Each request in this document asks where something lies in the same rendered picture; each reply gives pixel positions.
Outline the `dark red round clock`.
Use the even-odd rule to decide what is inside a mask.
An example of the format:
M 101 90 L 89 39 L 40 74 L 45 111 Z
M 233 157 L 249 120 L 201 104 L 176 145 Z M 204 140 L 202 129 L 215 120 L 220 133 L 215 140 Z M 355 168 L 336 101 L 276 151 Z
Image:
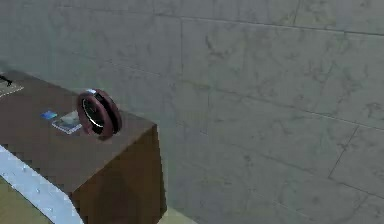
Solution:
M 105 141 L 122 128 L 119 109 L 101 89 L 87 89 L 77 97 L 77 113 L 86 134 L 96 134 Z

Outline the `brown wooden cabinet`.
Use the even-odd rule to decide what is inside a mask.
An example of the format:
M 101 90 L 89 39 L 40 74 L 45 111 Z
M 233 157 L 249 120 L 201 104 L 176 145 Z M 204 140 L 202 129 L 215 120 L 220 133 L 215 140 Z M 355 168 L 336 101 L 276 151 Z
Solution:
M 122 113 L 102 141 L 41 117 L 75 111 L 74 92 L 19 71 L 23 89 L 0 98 L 0 176 L 53 224 L 157 224 L 166 210 L 156 124 Z

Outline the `pale flat rectangular card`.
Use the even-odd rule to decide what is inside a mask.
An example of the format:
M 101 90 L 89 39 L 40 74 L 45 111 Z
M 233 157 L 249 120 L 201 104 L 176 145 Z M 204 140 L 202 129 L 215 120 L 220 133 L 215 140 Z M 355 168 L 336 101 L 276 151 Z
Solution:
M 70 112 L 54 120 L 52 126 L 66 134 L 72 134 L 82 127 L 77 111 Z

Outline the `grey flat sheet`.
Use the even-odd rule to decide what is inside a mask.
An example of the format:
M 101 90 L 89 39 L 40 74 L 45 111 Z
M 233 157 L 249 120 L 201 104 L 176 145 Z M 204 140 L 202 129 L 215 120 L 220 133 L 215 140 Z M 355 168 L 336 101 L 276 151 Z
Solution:
M 15 93 L 17 91 L 20 91 L 22 89 L 23 89 L 23 86 L 19 84 L 16 84 L 16 83 L 8 84 L 7 82 L 2 81 L 0 82 L 0 98 L 9 94 Z

